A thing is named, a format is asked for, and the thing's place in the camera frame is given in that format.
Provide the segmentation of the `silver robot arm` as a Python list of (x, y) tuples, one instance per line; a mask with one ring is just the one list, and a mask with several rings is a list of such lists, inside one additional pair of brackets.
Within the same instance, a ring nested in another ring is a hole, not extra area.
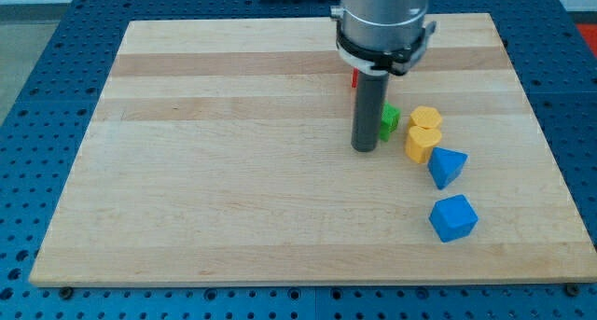
[(403, 49), (423, 33), (429, 0), (340, 0), (331, 18), (354, 45), (374, 51)]

